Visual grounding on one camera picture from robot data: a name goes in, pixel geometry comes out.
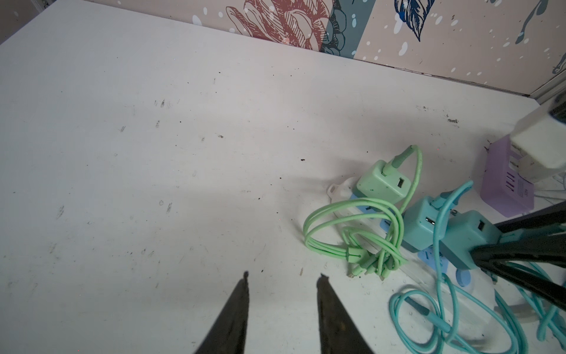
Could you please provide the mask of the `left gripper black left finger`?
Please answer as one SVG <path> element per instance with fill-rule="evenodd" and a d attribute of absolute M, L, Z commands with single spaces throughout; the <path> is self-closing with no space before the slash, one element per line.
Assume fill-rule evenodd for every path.
<path fill-rule="evenodd" d="M 245 271 L 195 353 L 244 353 L 250 303 L 248 277 Z"/>

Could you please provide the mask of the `white charger adapter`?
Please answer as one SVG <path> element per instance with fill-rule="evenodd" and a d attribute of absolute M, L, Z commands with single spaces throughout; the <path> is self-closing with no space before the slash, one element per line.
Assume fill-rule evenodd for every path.
<path fill-rule="evenodd" d="M 520 151 L 518 173 L 539 181 L 565 171 L 565 101 L 555 98 L 517 122 L 510 135 Z"/>

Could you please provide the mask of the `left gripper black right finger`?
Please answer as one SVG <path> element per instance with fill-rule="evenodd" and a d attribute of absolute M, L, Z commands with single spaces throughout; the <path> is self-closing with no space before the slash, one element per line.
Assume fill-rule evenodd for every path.
<path fill-rule="evenodd" d="M 322 274 L 316 287 L 321 353 L 373 354 L 331 286 L 329 277 Z"/>

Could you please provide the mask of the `white blue power strip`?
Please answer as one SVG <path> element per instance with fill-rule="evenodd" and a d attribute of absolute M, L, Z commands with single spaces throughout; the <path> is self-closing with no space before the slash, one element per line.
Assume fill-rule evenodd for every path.
<path fill-rule="evenodd" d="M 330 201 L 335 203 L 338 201 L 346 201 L 354 199 L 355 195 L 352 189 L 357 179 L 351 177 L 341 184 L 332 184 L 327 190 Z M 389 228 L 385 225 L 386 220 L 370 220 L 366 219 L 361 222 L 355 222 L 354 225 L 363 230 L 374 232 L 378 236 L 385 236 Z M 402 256 L 408 261 L 401 267 L 408 277 L 413 280 L 418 289 L 428 293 L 433 299 L 437 299 L 436 291 L 436 270 L 433 259 L 433 249 L 427 248 L 421 252 L 412 253 L 404 247 L 400 250 Z M 446 274 L 456 289 L 465 290 L 480 300 L 488 308 L 495 308 L 495 294 L 492 280 L 483 271 L 476 268 L 473 270 L 457 269 L 448 259 L 441 258 L 442 273 Z M 467 299 L 462 294 L 457 294 L 459 303 L 459 320 L 460 322 L 471 325 L 484 327 L 492 320 L 492 317 L 474 302 Z"/>

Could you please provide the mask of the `teal charger adapter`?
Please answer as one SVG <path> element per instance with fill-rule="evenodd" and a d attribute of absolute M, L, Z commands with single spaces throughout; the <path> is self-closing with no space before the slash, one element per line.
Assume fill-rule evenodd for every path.
<path fill-rule="evenodd" d="M 409 252 L 417 253 L 433 245 L 433 232 L 439 212 L 449 193 L 432 198 L 425 196 L 403 213 L 405 233 L 402 246 Z"/>
<path fill-rule="evenodd" d="M 440 240 L 442 255 L 457 269 L 477 268 L 470 252 L 479 246 L 497 244 L 502 231 L 475 210 L 459 213 L 448 221 L 445 236 Z"/>

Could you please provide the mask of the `green charger adapter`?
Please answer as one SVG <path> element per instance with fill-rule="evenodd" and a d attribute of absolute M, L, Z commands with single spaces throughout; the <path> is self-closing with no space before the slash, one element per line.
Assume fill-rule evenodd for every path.
<path fill-rule="evenodd" d="M 412 186 L 411 180 L 397 169 L 384 175 L 384 160 L 377 161 L 367 170 L 353 187 L 353 194 L 358 198 L 381 199 L 396 204 L 404 199 Z"/>

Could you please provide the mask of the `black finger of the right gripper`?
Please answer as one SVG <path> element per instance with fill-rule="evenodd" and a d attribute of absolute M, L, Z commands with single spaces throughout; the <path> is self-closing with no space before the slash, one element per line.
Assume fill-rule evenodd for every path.
<path fill-rule="evenodd" d="M 502 232 L 513 232 L 520 229 L 536 229 L 546 227 L 553 224 L 564 224 L 566 217 L 566 202 L 549 206 L 528 215 L 514 218 L 508 221 L 502 221 L 495 226 Z"/>
<path fill-rule="evenodd" d="M 558 309 L 565 309 L 565 287 L 532 271 L 519 269 L 520 263 L 550 264 L 565 268 L 565 233 L 524 238 L 509 243 L 479 246 L 471 251 L 474 263 L 522 289 L 528 290 Z"/>

